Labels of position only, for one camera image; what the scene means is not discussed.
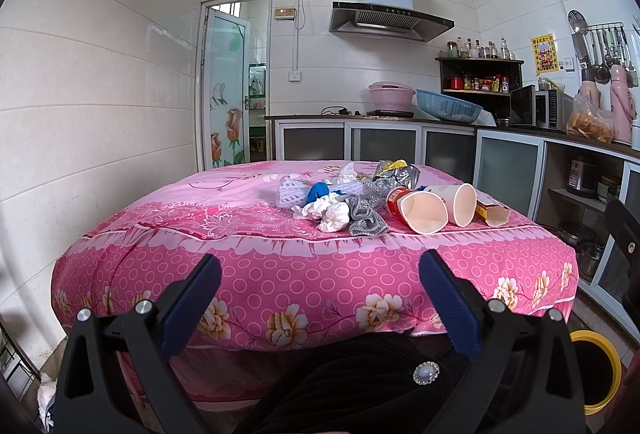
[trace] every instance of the white paper cup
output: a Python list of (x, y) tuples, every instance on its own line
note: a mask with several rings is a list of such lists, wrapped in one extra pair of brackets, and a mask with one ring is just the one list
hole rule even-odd
[(398, 221), (420, 235), (436, 233), (449, 221), (444, 201), (431, 192), (396, 188), (389, 192), (386, 206)]
[(430, 185), (424, 189), (439, 195), (447, 207), (449, 222), (466, 226), (476, 213), (476, 189), (469, 183), (462, 185)]

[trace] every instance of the countertop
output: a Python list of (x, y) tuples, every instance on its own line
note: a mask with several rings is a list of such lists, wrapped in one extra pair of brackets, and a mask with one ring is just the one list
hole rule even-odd
[(341, 114), (286, 114), (279, 116), (265, 116), (265, 120), (286, 120), (286, 119), (335, 119), (335, 120), (360, 120), (360, 121), (388, 121), (388, 122), (402, 122), (402, 123), (430, 123), (435, 125), (453, 125), (455, 127), (469, 127), (481, 130), (495, 130), (498, 132), (511, 132), (516, 134), (526, 134), (530, 136), (540, 136), (543, 138), (560, 139), (567, 141), (568, 143), (574, 143), (576, 145), (590, 145), (602, 149), (604, 151), (617, 152), (626, 156), (633, 157), (640, 160), (640, 151), (633, 150), (630, 146), (619, 143), (603, 143), (602, 141), (596, 141), (593, 139), (583, 138), (581, 136), (574, 136), (567, 134), (566, 132), (545, 130), (539, 128), (526, 128), (526, 127), (481, 127), (478, 125), (471, 125), (468, 123), (456, 123), (454, 121), (441, 121), (436, 119), (418, 119), (418, 118), (399, 118), (388, 116), (355, 116), (355, 115), (341, 115)]

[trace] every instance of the bread in plastic bag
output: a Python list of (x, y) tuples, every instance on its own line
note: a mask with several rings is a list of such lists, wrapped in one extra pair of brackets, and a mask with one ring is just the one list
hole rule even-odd
[(574, 111), (566, 124), (566, 133), (611, 143), (613, 141), (613, 113), (601, 110), (582, 94), (574, 97)]

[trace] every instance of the blue gripper pad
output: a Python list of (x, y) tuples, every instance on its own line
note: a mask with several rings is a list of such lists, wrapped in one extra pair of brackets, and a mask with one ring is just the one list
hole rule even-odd
[[(172, 282), (158, 299), (161, 312), (158, 321), (161, 330), (158, 347), (165, 360), (180, 354), (193, 335), (198, 322), (204, 315), (220, 288), (222, 267), (213, 255), (205, 255), (185, 280)], [(162, 309), (161, 302), (167, 302), (168, 309)]]
[(482, 295), (468, 280), (453, 275), (434, 249), (422, 254), (418, 272), (456, 352), (475, 360), (482, 350)]

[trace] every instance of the floral tablecloth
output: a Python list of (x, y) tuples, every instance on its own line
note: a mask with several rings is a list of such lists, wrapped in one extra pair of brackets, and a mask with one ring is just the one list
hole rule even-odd
[[(233, 385), (227, 380), (225, 390), (220, 382), (207, 383), (200, 367), (218, 366), (212, 350), (297, 350), (370, 331), (444, 332), (417, 274), (420, 254), (429, 248), (487, 299), (500, 298), (520, 313), (555, 306), (568, 317), (577, 289), (574, 251), (516, 211), (501, 227), (489, 228), (476, 216), (467, 227), (449, 224), (421, 236), (383, 210), (388, 233), (352, 237), (345, 230), (319, 231), (274, 205), (284, 176), (316, 182), (337, 176), (345, 164), (235, 165), (143, 197), (85, 234), (57, 261), (55, 313), (69, 328), (83, 307), (100, 315), (127, 311), (185, 278), (205, 253), (215, 255), (223, 267), (222, 285), (181, 361), (174, 363), (197, 401), (242, 400), (252, 387), (246, 380)], [(355, 163), (364, 174), (375, 166)], [(419, 168), (422, 185), (461, 182)], [(235, 356), (240, 364), (244, 355), (220, 356)]]

